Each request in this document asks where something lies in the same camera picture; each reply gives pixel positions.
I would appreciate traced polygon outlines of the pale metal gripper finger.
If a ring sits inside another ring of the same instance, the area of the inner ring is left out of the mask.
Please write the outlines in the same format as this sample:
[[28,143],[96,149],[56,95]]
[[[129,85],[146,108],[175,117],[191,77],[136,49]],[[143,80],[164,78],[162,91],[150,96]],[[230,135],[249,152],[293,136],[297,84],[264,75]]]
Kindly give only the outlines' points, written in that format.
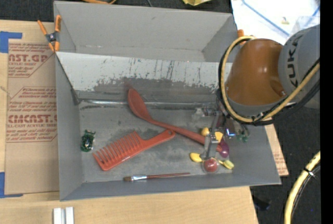
[[204,154],[203,154],[204,159],[208,159],[210,157],[211,140],[212,140],[212,135],[207,134],[204,141]]
[[219,145],[219,141],[216,137],[216,132],[214,132],[211,135],[211,157],[215,157],[216,156],[216,149],[217,146]]

